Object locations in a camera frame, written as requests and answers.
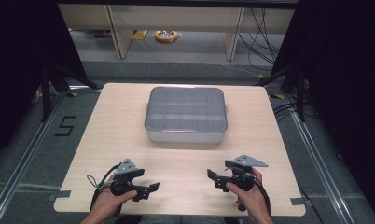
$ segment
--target wooden table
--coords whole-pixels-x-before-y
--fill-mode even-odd
[[[71,190],[70,197],[58,198],[59,212],[89,212],[94,187],[86,175],[100,181],[105,173],[126,158],[145,174],[133,180],[148,186],[160,182],[159,190],[148,200],[123,205],[123,214],[170,214],[207,216],[245,216],[232,205],[233,193],[216,189],[207,177],[207,169],[219,175],[224,160],[242,154],[266,162],[258,167],[263,185],[271,199],[273,216],[303,216],[304,205],[292,205],[300,198],[298,185],[286,154],[285,145],[273,115],[268,95],[262,87],[217,87],[225,94],[229,127],[222,143],[154,143],[144,127],[150,91],[164,84],[109,83],[95,106],[61,190]]]

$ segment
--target gray plastic bin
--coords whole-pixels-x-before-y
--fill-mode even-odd
[[[145,128],[154,142],[220,143],[228,128],[223,91],[156,87],[150,93]]]

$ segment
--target yellow object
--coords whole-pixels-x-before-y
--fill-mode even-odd
[[[132,37],[137,40],[143,40],[145,39],[146,35],[147,35],[147,30],[140,30],[140,31],[136,31]]]
[[[171,43],[175,41],[175,39],[178,37],[178,32],[176,31],[156,31],[155,38],[159,40],[160,42],[164,43]]]

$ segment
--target gray floor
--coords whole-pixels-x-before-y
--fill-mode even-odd
[[[82,31],[74,31],[71,35],[89,79],[99,84],[158,81],[189,83],[191,78],[191,82],[253,85],[258,81],[257,76],[269,75],[269,71],[260,68],[271,69],[270,63],[254,54],[249,55],[249,60],[258,68],[251,66],[248,61],[248,50],[241,40],[235,60],[228,62],[222,34],[218,33],[181,32],[175,42],[163,44],[157,42],[151,32],[145,41],[133,40],[127,57],[123,60],[117,59],[112,40],[109,38],[94,38]],[[244,34],[243,38],[248,43],[252,42],[247,34]],[[283,36],[269,35],[269,40],[279,48]],[[256,46],[256,49],[270,57],[268,51],[262,47]],[[283,79],[279,78],[266,87],[270,96],[280,93],[282,81]],[[70,82],[71,85],[80,85],[74,80]],[[99,94],[87,91],[80,92],[76,97],[62,98],[43,141],[38,146],[0,223],[78,223],[86,215],[57,213],[52,205],[53,197],[63,183]],[[276,97],[270,97],[270,101],[274,108],[287,103],[285,99]],[[41,124],[41,109],[40,101],[33,103],[10,144],[0,153],[0,192],[13,175],[21,156],[30,146]],[[337,149],[333,146],[321,120],[316,117],[315,111],[309,105],[304,107],[304,112],[305,125],[354,223],[375,223],[375,216],[348,168],[335,156]],[[65,116],[76,117],[67,120],[67,124],[75,128],[67,137],[55,136],[57,133],[65,133],[65,129],[59,128]],[[343,223],[300,135],[294,115],[285,111],[276,118],[279,120],[278,125],[299,185],[311,198],[312,204],[325,223]],[[307,212],[303,217],[273,217],[273,220],[275,223],[320,223],[310,206],[307,206]]]

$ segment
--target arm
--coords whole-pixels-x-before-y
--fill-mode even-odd
[[[137,191],[128,191],[120,196],[115,196],[110,188],[102,189],[100,195],[91,208],[88,216],[81,222],[81,224],[102,224],[111,217],[118,206],[122,203],[132,199],[137,194]]]
[[[261,182],[262,174],[254,168],[252,168],[252,170],[257,177],[257,180]],[[254,187],[248,191],[244,191],[232,183],[227,183],[226,187],[239,197],[239,200],[234,203],[234,207],[238,207],[239,205],[243,204],[248,210],[248,216],[255,223],[272,223],[264,197],[256,185],[254,185]]]

